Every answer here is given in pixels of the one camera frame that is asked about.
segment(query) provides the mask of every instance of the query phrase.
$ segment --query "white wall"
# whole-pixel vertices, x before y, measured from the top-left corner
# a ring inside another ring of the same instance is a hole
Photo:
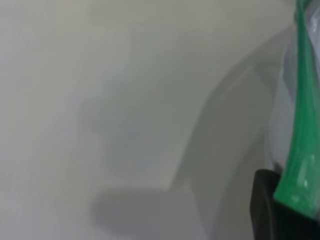
[[[0,211],[170,187],[203,104],[286,27],[276,0],[1,0]]]

